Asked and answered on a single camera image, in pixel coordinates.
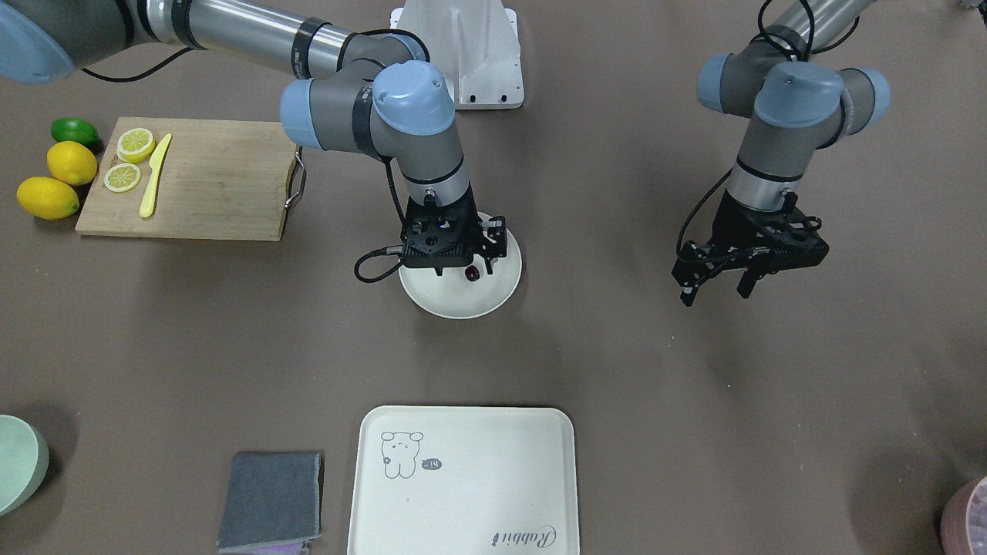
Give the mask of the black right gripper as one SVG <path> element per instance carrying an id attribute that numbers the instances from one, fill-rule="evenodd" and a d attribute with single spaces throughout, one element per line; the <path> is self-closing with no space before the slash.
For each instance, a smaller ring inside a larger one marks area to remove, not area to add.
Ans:
<path id="1" fill-rule="evenodd" d="M 404 267 L 441 274 L 447 267 L 468 267 L 480 255 L 486 274 L 493 275 L 496 257 L 507 256 L 507 221 L 493 217 L 490 224 L 480 218 L 471 189 L 448 205 L 437 205 L 433 196 L 408 199 L 399 259 Z"/>

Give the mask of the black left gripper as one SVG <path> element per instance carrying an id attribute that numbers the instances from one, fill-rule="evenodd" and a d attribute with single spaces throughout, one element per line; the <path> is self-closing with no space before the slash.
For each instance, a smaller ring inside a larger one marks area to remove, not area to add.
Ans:
<path id="1" fill-rule="evenodd" d="M 765 275 L 820 264 L 830 250 L 818 234 L 821 220 L 800 211 L 798 200 L 797 193 L 782 192 L 780 210 L 764 212 L 724 193 L 711 239 L 704 244 L 688 241 L 677 253 L 671 274 L 682 287 L 681 302 L 692 307 L 699 288 L 724 271 L 744 271 L 736 291 L 750 299 Z"/>

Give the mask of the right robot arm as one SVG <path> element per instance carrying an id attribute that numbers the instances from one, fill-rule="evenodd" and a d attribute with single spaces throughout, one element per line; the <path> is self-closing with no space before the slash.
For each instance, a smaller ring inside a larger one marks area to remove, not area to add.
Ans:
<path id="1" fill-rule="evenodd" d="M 401 243 L 378 250 L 408 268 L 493 273 L 507 224 L 482 217 L 429 50 L 398 29 L 353 32 L 251 1 L 4 1 L 2 74 L 27 83 L 70 77 L 144 43 L 217 52 L 292 76 L 281 95 L 286 136 L 309 149 L 396 162 L 409 199 Z"/>

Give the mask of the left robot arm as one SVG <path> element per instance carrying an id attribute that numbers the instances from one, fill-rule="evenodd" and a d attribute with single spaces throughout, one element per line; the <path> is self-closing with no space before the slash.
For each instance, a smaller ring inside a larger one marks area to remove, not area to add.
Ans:
<path id="1" fill-rule="evenodd" d="M 724 271 L 743 272 L 749 298 L 765 275 L 813 267 L 828 254 L 821 222 L 797 208 L 811 157 L 876 123 L 891 104 L 877 70 L 840 71 L 811 62 L 857 27 L 867 1 L 797 1 L 772 25 L 762 22 L 742 52 L 706 61 L 697 82 L 708 109 L 748 119 L 706 242 L 678 240 L 671 271 L 684 305 Z"/>

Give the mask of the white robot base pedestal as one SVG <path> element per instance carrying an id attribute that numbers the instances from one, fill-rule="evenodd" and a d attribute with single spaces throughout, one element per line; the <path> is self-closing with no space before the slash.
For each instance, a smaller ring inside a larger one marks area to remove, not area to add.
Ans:
<path id="1" fill-rule="evenodd" d="M 524 102 L 517 17 L 500 1 L 406 1 L 393 29 L 419 36 L 458 110 L 517 109 Z"/>

